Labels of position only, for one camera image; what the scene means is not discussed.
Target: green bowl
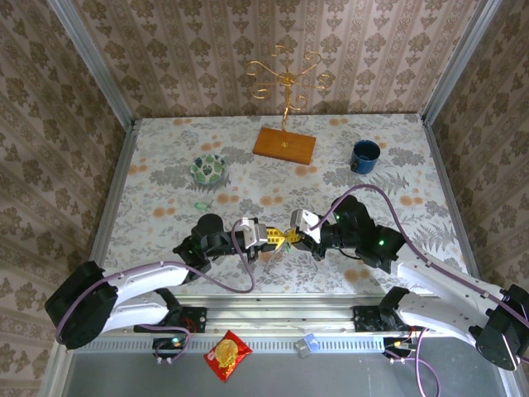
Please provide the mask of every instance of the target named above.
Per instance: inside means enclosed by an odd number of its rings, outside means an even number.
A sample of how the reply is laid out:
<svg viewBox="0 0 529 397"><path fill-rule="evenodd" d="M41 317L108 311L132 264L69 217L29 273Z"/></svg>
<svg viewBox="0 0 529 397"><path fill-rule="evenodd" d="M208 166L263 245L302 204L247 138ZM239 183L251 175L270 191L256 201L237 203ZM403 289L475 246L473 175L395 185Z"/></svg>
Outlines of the green bowl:
<svg viewBox="0 0 529 397"><path fill-rule="evenodd" d="M193 160L191 176L198 184L215 184L226 177L227 169L219 155L202 155Z"/></svg>

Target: wooden block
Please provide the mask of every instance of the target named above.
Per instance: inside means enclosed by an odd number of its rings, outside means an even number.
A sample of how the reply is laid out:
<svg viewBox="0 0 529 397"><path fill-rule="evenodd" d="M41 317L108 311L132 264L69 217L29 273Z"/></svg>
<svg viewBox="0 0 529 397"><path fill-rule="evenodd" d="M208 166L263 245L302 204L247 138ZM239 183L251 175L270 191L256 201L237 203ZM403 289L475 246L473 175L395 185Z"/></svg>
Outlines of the wooden block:
<svg viewBox="0 0 529 397"><path fill-rule="evenodd" d="M281 146L283 140L283 131L262 127L254 146L254 154L292 161L293 163L311 164L312 151L316 144L314 136L287 132L287 147Z"/></svg>

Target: snack bag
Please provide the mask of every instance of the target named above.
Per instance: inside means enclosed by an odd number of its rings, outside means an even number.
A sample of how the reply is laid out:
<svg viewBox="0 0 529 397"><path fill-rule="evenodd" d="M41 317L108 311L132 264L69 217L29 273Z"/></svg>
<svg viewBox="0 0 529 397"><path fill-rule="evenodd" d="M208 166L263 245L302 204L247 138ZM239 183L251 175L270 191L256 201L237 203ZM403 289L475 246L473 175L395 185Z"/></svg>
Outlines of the snack bag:
<svg viewBox="0 0 529 397"><path fill-rule="evenodd" d="M220 380L226 382L242 359L250 353L251 349L235 333L228 331L204 358Z"/></svg>

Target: patterned wallpaper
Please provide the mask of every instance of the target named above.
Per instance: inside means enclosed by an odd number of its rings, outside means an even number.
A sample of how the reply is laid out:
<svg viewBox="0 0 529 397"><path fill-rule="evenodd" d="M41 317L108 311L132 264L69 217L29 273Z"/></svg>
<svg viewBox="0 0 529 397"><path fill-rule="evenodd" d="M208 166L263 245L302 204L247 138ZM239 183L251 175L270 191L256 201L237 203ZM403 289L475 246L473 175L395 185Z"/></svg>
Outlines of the patterned wallpaper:
<svg viewBox="0 0 529 397"><path fill-rule="evenodd" d="M484 278L529 289L529 2L506 1L433 129Z"/></svg>
<svg viewBox="0 0 529 397"><path fill-rule="evenodd" d="M418 112L478 0L74 0L135 117L276 114L250 95L249 60L283 68L276 44L323 61L330 89L307 112ZM297 93L307 94L300 89Z"/></svg>
<svg viewBox="0 0 529 397"><path fill-rule="evenodd" d="M0 395L36 395L44 303L88 258L124 131L46 2L0 2Z"/></svg>

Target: cable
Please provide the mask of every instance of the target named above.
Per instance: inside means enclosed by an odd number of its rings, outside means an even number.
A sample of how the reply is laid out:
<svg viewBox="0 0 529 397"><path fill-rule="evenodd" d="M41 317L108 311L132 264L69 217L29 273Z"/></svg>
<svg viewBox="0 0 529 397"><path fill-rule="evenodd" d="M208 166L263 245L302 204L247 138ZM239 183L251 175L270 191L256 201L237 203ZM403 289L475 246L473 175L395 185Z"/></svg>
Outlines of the cable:
<svg viewBox="0 0 529 397"><path fill-rule="evenodd" d="M417 339L417 351L415 352L415 377L417 378L417 387L419 388L419 391L421 392L422 397L426 397L427 395L424 393L424 389L422 388L421 374L419 372L419 360L420 360L419 351L421 350L422 337L424 336L427 330L428 328L423 328L421 330L421 333L419 333L419 338ZM441 384L439 383L439 381L437 381L437 395L436 396L439 397L440 395L441 395Z"/></svg>
<svg viewBox="0 0 529 397"><path fill-rule="evenodd" d="M516 310L514 310L513 308L511 308L509 305L505 304L501 299L498 299L496 298L494 295L488 293L487 291L485 291L484 289L481 289L480 287L478 287L477 285L473 284L473 283L470 283L469 281L467 280L464 280L460 277L458 277L457 275L453 275L452 273L450 273L448 270L445 270L443 269L442 267L436 265L435 263L431 262L428 260L428 258L418 249L415 247L415 245L413 244L411 238L406 234L406 232L404 231L404 228L403 228L403 225L400 223L400 221L398 220L398 216L397 216L397 213L395 212L395 208L393 207L393 205L391 204L391 201L389 200L389 197L388 195L381 189L379 188L378 186L374 186L373 184L357 184L356 186L353 186L352 188L349 188L345 193L343 193L331 206L331 208L329 208L329 210L326 212L325 215L323 215L322 219L320 219L320 222L318 222L315 226L311 227L311 231L320 227L326 220L327 218L329 218L329 216L333 213L333 211L336 209L336 207L338 207L338 205L340 205L340 203L352 192L354 192L355 190L358 190L358 189L372 189L372 190L375 190L376 192L378 192L380 195L382 195L382 197L384 198L384 200L386 201L386 204L388 205L389 207L389 211L391 212L392 216L393 216L393 220L395 221L395 224L397 225L397 228L398 230L400 231L400 233L403 235L403 238L404 238L404 241L410 246L410 248L412 249L413 252L415 252L415 254L421 259L423 260L424 262L426 262L430 267L432 267L433 269L439 271L440 273L442 273L443 275L445 275L446 277L449 277L455 281L458 281L460 282L461 284L463 284L465 287L467 288L470 288L472 289L473 291L477 292L478 294L480 295L483 295L484 297L487 297L489 298L490 300L492 300L495 304L499 305L502 309L506 310L509 314L511 314L516 320L518 320L520 323L522 323L523 325L525 325L527 328L529 328L529 320L527 320L526 318L524 318L522 315L520 315Z"/></svg>
<svg viewBox="0 0 529 397"><path fill-rule="evenodd" d="M419 358L419 351L421 350L422 337L424 336L427 330L428 328L423 328L421 330L421 333L419 334L419 338L417 339L417 351L415 352L415 357L400 357L388 349L386 349L384 352L390 355L391 357L393 357L395 360L415 361L415 377L417 379L417 387L419 389L419 392L421 393L421 397L427 397L427 395L424 392L424 389L422 387L421 374L419 372L419 364L423 364L426 368L428 368L430 372L436 378L436 386L437 386L436 397L440 397L441 396L441 382L439 381L439 376L437 375L436 370L434 370L433 366L431 366L429 363Z"/></svg>
<svg viewBox="0 0 529 397"><path fill-rule="evenodd" d="M338 251L343 255L343 256L346 256L348 258L351 258L351 259L354 259L355 261L358 261L360 258L358 256L351 256L349 254L346 254L345 252L343 252L343 250L341 248L338 248Z"/></svg>
<svg viewBox="0 0 529 397"><path fill-rule="evenodd" d="M92 285L90 285L71 304L71 306L68 308L68 310L66 310L66 313L64 314L62 319L59 321L59 324L57 324L57 329L55 330L55 340L58 343L63 344L61 333L63 331L64 325L66 324L66 322L68 321L68 319L70 318L72 313L74 312L75 308L77 308L77 306L83 301L83 299L86 298L88 296L88 294L92 293L92 291L94 291L99 285L101 285L103 283L106 283L108 281L112 281L112 280L117 279L117 278L124 277L126 275L134 275L135 273L141 273L141 272L143 272L145 270L153 270L153 269L156 269L156 268L164 267L166 265L175 265L175 266L183 267L184 269L192 271L194 274L199 275L200 277L203 277L204 279L206 279L210 283L212 283L214 285L217 285L217 286L219 286L219 287L221 287L223 289L226 289L226 290L228 290L230 292L234 292L236 294L249 294L250 292L252 292L255 289L255 277L254 277L253 272L251 271L251 268L250 268L250 265L248 263L248 260L245 258L244 254L242 253L242 250L239 248L239 245L236 243L237 240L236 240L236 237L235 237L235 232L236 232L236 229L241 225L241 222L242 222L241 220L238 220L237 222L235 222L233 224L233 227L231 228L231 240L234 242L233 246L235 247L235 250L237 251L237 254L239 254L239 257L241 258L242 264L245 266L246 271L250 275L250 281L251 281L250 288L248 288L248 289L235 289L235 288L229 287L227 285L224 285L223 283L220 283L220 282L214 280L209 275L205 275L200 270L197 270L197 269L191 267L190 265L188 265L186 263L182 263L182 262L161 261L161 262L150 263L150 264L147 264L147 265L137 266L137 267L134 267L134 268L129 269L129 270L125 270L125 271L120 272L120 273L115 273L113 275L109 275L109 276L107 276L107 277L105 277L103 279L100 279L100 280L96 281Z"/></svg>

